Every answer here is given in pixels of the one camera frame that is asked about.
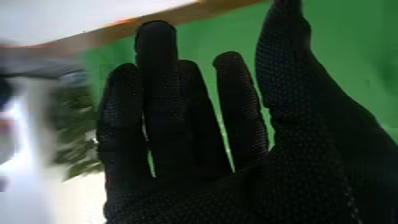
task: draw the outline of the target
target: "black glove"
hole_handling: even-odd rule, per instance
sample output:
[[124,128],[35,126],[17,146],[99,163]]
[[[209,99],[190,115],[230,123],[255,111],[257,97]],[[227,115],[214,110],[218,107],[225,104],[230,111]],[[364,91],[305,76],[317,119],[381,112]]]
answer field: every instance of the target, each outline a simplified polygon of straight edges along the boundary
[[113,70],[99,108],[108,223],[398,222],[396,144],[330,79],[309,36],[300,1],[275,1],[255,52],[269,152],[243,59],[232,52],[214,59],[232,173],[198,68],[177,60],[175,30],[161,21],[140,27],[136,66]]

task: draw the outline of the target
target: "blurry object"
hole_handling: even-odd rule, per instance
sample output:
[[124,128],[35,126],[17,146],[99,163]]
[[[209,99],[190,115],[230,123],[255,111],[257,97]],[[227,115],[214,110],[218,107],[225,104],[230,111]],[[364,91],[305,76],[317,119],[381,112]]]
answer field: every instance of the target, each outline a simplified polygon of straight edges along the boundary
[[0,192],[5,192],[5,187],[7,187],[7,179],[3,176],[0,176]]
[[[102,0],[92,3],[85,1],[81,7],[86,5],[92,7],[90,4],[95,4],[95,10],[88,11],[83,11],[83,8],[78,9],[79,7],[72,5],[70,9],[78,10],[72,13],[74,18],[69,17],[70,13],[67,13],[67,17],[54,17],[47,24],[49,26],[56,25],[56,32],[53,34],[46,33],[47,35],[35,33],[37,40],[33,42],[31,38],[24,41],[19,40],[17,46],[33,49],[40,52],[40,55],[67,55],[104,46],[120,38],[129,37],[140,24],[150,20],[165,20],[172,25],[181,25],[195,20],[213,18],[236,8],[264,2],[264,0],[142,0],[133,2]],[[67,7],[70,5],[70,3],[58,2],[56,4],[65,4]]]
[[12,135],[12,121],[0,118],[0,165],[12,159],[15,144]]
[[74,55],[49,57],[40,55],[40,49],[0,45],[1,77],[58,79],[63,74],[81,70],[81,61]]
[[3,107],[12,97],[12,86],[7,80],[0,77],[0,112],[3,111]]
[[60,87],[53,93],[49,121],[58,138],[53,163],[67,167],[69,179],[102,170],[95,158],[95,111],[85,73],[70,73],[60,78]]

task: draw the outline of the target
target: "green wall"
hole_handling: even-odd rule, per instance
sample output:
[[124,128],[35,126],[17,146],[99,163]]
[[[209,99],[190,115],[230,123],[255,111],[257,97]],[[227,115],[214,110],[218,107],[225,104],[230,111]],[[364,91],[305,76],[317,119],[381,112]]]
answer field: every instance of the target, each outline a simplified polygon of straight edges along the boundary
[[[303,0],[303,11],[312,25],[312,50],[317,59],[348,95],[373,112],[398,140],[398,60],[390,51],[390,35],[396,32],[390,33],[389,27],[394,26],[392,18],[398,21],[398,4],[392,1]],[[179,57],[193,60],[200,66],[216,111],[213,58],[222,52],[237,51],[252,70],[268,7],[269,3],[257,4],[218,18],[177,27]],[[133,62],[133,38],[83,52],[81,58],[99,100],[108,72],[120,63]]]

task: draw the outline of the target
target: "finger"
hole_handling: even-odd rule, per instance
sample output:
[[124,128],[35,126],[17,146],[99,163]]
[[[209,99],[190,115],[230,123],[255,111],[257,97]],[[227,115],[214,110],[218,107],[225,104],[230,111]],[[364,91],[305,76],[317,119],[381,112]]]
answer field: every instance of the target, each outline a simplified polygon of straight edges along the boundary
[[150,179],[150,172],[142,134],[142,81],[133,64],[120,65],[108,77],[95,136],[106,189],[129,185],[136,188]]
[[275,147],[284,152],[294,150],[289,154],[296,156],[294,161],[323,160],[319,164],[325,165],[326,158],[335,172],[341,168],[335,161],[342,161],[358,215],[364,220],[371,217],[381,220],[378,208],[385,204],[374,203],[371,198],[378,197],[374,189],[390,196],[387,174],[398,172],[392,162],[398,158],[396,144],[314,58],[300,2],[273,2],[255,52],[257,83],[271,115]]
[[179,72],[182,97],[188,106],[186,116],[195,136],[193,152],[197,165],[206,172],[206,176],[220,177],[230,173],[230,166],[200,70],[191,61],[179,61]]
[[223,53],[214,59],[222,118],[236,168],[243,168],[268,151],[266,128],[250,73],[241,56]]
[[134,42],[145,88],[145,133],[156,177],[188,176],[193,170],[191,130],[181,96],[175,30],[161,21],[142,25]]

